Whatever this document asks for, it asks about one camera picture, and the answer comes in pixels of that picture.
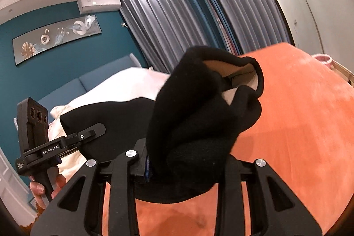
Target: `finger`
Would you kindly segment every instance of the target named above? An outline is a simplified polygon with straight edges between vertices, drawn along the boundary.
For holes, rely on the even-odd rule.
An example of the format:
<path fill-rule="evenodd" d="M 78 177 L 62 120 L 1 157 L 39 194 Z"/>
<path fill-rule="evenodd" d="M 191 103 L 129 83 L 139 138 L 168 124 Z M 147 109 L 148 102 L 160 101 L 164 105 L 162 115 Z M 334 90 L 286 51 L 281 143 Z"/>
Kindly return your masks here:
<path fill-rule="evenodd" d="M 54 199 L 58 193 L 60 192 L 61 188 L 57 187 L 53 192 L 52 192 L 52 199 Z"/>
<path fill-rule="evenodd" d="M 29 184 L 29 188 L 33 195 L 42 195 L 45 192 L 44 186 L 38 182 L 32 181 Z"/>
<path fill-rule="evenodd" d="M 32 192 L 32 194 L 33 194 L 33 196 L 34 196 L 34 199 L 36 200 L 36 202 L 37 202 L 37 204 L 40 206 L 40 207 L 42 207 L 43 209 L 45 209 L 46 208 L 46 206 L 45 206 L 45 204 L 44 204 L 44 202 L 43 202 L 43 199 L 42 199 L 42 197 L 41 197 L 41 195 L 42 194 L 44 194 L 44 192 L 45 192 L 45 188 L 43 187 L 43 190 L 41 189 L 41 185 L 42 184 L 39 184 L 39 183 L 37 183 L 37 182 L 31 182 L 30 184 L 29 184 L 29 187 L 30 187 L 30 189 L 31 189 L 31 192 Z"/>
<path fill-rule="evenodd" d="M 66 182 L 67 182 L 67 181 L 66 181 L 66 178 L 65 178 L 64 175 L 59 174 L 59 175 L 57 176 L 56 184 L 57 184 L 57 186 L 58 186 L 59 188 L 63 188 L 63 187 L 65 186 Z"/>

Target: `air conditioner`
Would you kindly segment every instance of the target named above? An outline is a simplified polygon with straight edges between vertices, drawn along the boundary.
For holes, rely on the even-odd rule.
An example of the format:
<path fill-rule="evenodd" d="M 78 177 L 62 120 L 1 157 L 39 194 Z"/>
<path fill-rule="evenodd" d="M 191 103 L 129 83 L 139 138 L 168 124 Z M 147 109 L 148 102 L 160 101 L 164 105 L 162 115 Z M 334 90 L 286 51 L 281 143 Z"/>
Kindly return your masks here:
<path fill-rule="evenodd" d="M 81 14 L 117 11 L 121 7 L 120 0 L 77 0 Z"/>

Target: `white bedsheet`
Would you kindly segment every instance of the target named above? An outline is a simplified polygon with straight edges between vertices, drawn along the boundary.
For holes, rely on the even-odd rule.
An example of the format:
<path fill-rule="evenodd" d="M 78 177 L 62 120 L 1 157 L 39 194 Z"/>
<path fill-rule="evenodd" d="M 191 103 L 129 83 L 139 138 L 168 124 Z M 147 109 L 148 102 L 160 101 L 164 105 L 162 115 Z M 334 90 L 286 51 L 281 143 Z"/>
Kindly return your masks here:
<path fill-rule="evenodd" d="M 157 93 L 168 79 L 169 75 L 132 67 L 111 76 L 86 94 L 72 100 L 64 106 L 54 107 L 51 115 L 55 118 L 49 125 L 49 140 L 66 136 L 60 124 L 59 117 L 66 112 L 87 104 L 97 102 L 124 102 L 138 97 L 155 100 Z M 82 154 L 77 151 L 62 159 L 59 173 L 69 180 L 75 172 L 86 162 Z"/>

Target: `white door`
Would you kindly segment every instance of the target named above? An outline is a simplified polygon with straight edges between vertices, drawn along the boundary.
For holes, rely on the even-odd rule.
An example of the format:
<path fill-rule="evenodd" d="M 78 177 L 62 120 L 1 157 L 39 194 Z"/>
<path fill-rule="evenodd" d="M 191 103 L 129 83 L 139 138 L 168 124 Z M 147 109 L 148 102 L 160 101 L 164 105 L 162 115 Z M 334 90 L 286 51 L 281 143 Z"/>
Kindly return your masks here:
<path fill-rule="evenodd" d="M 29 188 L 21 180 L 0 148 L 0 197 L 15 221 L 22 226 L 37 216 L 28 204 Z"/>

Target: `metal screw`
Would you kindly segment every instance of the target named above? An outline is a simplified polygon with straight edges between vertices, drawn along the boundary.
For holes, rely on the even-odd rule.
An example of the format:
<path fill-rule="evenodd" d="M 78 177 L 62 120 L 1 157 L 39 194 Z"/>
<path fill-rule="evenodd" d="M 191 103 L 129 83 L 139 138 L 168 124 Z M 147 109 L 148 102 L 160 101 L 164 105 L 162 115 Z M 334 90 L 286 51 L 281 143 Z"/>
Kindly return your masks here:
<path fill-rule="evenodd" d="M 125 155 L 127 157 L 134 157 L 136 155 L 136 151 L 135 150 L 128 150 L 127 152 L 125 152 Z"/>
<path fill-rule="evenodd" d="M 263 166 L 265 166 L 267 163 L 266 163 L 266 161 L 263 160 L 263 159 L 257 159 L 257 160 L 256 160 L 256 164 L 257 164 L 259 167 L 263 167 Z"/>
<path fill-rule="evenodd" d="M 86 161 L 86 166 L 87 167 L 92 167 L 92 166 L 95 166 L 96 165 L 96 160 L 94 159 L 89 159 Z"/>

